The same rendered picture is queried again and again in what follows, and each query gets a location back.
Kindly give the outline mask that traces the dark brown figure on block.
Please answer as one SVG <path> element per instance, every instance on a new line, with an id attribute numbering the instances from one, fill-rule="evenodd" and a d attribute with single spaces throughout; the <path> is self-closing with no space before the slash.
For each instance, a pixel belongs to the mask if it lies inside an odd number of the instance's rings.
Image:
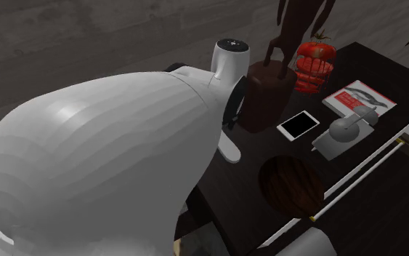
<path id="1" fill-rule="evenodd" d="M 237 124 L 247 132 L 274 127 L 287 106 L 297 81 L 288 67 L 309 27 L 317 33 L 336 0 L 280 0 L 277 24 L 280 35 L 269 42 L 263 61 L 250 65 L 248 89 Z"/>

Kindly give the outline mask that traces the dark wooden table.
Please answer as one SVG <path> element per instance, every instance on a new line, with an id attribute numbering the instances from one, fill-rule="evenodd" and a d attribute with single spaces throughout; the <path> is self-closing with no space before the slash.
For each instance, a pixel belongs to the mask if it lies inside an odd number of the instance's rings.
<path id="1" fill-rule="evenodd" d="M 372 134 L 329 161 L 312 147 L 312 141 L 337 117 L 323 100 L 356 80 L 393 100 L 394 107 L 380 118 Z M 293 93 L 281 118 L 287 120 L 301 111 L 308 111 L 318 124 L 292 141 L 276 128 L 251 134 L 234 127 L 228 135 L 240 149 L 241 160 L 231 164 L 216 154 L 187 199 L 199 223 L 214 223 L 230 256 L 274 255 L 282 231 L 293 227 L 293 220 L 275 211 L 260 192 L 258 173 L 266 160 L 289 155 L 311 164 L 331 201 L 352 177 L 376 168 L 394 152 L 397 138 L 409 127 L 409 68 L 351 43 L 338 50 L 326 89 L 312 96 Z"/>

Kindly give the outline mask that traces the white phone with black screen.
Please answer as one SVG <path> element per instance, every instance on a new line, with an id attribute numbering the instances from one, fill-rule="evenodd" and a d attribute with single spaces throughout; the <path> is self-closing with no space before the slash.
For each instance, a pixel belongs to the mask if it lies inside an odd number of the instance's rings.
<path id="1" fill-rule="evenodd" d="M 307 111 L 302 111 L 277 125 L 277 130 L 292 142 L 319 124 L 320 122 L 314 116 Z"/>

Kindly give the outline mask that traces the dark brown wooden bowl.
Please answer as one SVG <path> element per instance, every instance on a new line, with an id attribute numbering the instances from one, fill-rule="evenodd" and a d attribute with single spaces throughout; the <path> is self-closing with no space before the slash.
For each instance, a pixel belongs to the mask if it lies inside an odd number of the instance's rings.
<path id="1" fill-rule="evenodd" d="M 259 169 L 258 182 L 267 203 L 286 216 L 308 218 L 323 206 L 325 191 L 316 171 L 294 156 L 266 160 Z"/>

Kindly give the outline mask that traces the red sliced tomato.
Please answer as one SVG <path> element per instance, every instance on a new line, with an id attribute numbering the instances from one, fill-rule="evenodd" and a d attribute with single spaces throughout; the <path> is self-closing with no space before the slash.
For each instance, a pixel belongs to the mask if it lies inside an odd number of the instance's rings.
<path id="1" fill-rule="evenodd" d="M 297 49 L 295 73 L 297 80 L 295 90 L 303 93 L 318 93 L 328 82 L 336 60 L 336 48 L 326 44 L 331 40 L 325 35 L 325 30 L 316 33 L 312 40 L 305 42 Z"/>

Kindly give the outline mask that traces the grey two-sphere sculpture on plate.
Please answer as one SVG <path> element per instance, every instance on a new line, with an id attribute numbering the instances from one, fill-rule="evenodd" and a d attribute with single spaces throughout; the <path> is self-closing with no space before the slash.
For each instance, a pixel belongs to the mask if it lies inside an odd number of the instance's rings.
<path id="1" fill-rule="evenodd" d="M 319 151 L 330 161 L 369 136 L 378 122 L 376 107 L 359 105 L 353 111 L 352 115 L 333 121 L 329 129 L 312 142 L 312 151 Z"/>

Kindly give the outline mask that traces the red and white book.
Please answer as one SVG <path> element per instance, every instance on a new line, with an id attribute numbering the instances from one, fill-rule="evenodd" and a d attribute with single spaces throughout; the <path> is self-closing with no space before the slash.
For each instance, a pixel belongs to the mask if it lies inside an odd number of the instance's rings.
<path id="1" fill-rule="evenodd" d="M 340 117 L 352 115 L 353 109 L 359 105 L 375 108 L 378 116 L 382 116 L 397 105 L 360 80 L 356 80 L 327 96 L 322 100 L 322 103 Z"/>

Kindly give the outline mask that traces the white cylinder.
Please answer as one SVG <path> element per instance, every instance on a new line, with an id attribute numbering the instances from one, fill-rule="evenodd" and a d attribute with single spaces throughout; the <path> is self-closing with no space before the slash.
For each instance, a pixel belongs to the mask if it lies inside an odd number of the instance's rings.
<path id="1" fill-rule="evenodd" d="M 275 256 L 337 256 L 329 237 L 311 227 Z"/>

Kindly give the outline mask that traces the white rod with gold ends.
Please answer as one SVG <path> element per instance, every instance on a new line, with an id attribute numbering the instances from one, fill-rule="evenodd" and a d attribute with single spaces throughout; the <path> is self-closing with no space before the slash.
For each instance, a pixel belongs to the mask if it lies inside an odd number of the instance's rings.
<path id="1" fill-rule="evenodd" d="M 396 139 L 398 144 L 385 156 L 383 156 L 379 161 L 377 161 L 369 170 L 367 170 L 364 174 L 359 176 L 351 185 L 349 185 L 345 190 L 343 190 L 337 197 L 335 197 L 331 202 L 329 202 L 325 207 L 323 207 L 315 216 L 311 216 L 310 220 L 315 222 L 318 218 L 320 218 L 323 214 L 325 214 L 334 204 L 340 201 L 344 196 L 346 196 L 354 187 L 356 187 L 362 180 L 364 180 L 369 174 L 383 164 L 392 154 L 394 154 L 397 150 L 399 150 L 405 142 L 401 139 Z"/>

